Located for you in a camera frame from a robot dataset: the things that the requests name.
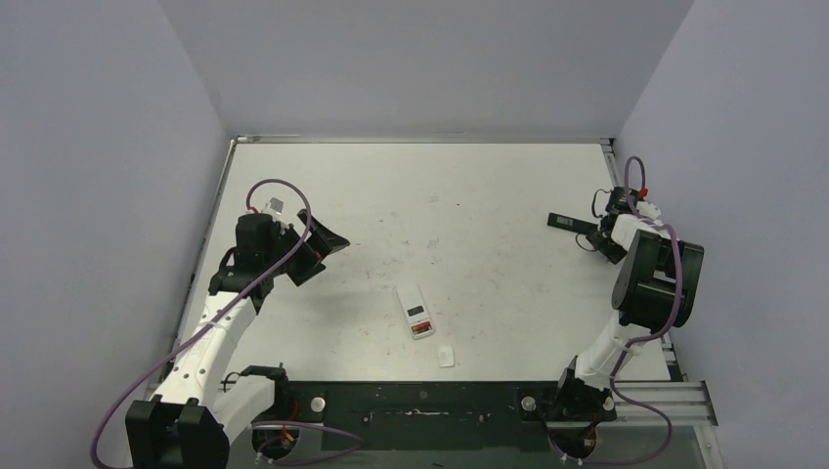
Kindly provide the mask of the white red remote control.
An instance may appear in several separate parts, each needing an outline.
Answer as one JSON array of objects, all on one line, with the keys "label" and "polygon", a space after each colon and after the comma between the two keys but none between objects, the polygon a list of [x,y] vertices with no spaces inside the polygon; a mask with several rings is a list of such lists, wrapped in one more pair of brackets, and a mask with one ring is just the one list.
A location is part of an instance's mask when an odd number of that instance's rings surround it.
[{"label": "white red remote control", "polygon": [[433,335],[434,322],[419,286],[414,283],[402,284],[395,288],[395,292],[413,340]]}]

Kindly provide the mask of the white battery cover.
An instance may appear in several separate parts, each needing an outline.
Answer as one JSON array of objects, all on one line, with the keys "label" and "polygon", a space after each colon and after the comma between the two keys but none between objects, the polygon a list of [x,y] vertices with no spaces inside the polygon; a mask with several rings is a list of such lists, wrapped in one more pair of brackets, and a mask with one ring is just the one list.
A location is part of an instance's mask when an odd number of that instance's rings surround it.
[{"label": "white battery cover", "polygon": [[455,351],[452,346],[441,345],[438,347],[438,364],[440,368],[450,368],[456,365]]}]

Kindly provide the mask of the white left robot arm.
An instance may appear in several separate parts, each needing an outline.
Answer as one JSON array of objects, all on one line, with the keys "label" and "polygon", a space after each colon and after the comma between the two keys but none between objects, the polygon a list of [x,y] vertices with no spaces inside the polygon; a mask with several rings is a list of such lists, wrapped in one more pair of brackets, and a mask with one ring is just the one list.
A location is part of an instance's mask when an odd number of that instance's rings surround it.
[{"label": "white left robot arm", "polygon": [[309,212],[297,214],[305,236],[267,209],[239,217],[236,244],[208,285],[196,331],[153,395],[125,416],[136,468],[223,468],[232,442],[252,423],[297,415],[299,403],[282,366],[250,365],[227,392],[227,367],[277,277],[300,286],[349,246]]}]

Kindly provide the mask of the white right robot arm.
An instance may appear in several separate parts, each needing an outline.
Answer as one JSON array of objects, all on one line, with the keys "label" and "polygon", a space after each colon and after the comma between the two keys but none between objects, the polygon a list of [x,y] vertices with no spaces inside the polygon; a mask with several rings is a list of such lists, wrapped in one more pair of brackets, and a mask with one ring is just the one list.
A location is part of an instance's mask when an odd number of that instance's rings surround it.
[{"label": "white right robot arm", "polygon": [[661,221],[647,190],[615,187],[594,222],[551,213],[547,223],[588,242],[621,267],[609,321],[587,350],[571,360],[554,389],[555,420],[615,417],[612,383],[643,346],[688,321],[705,250],[683,241]]}]

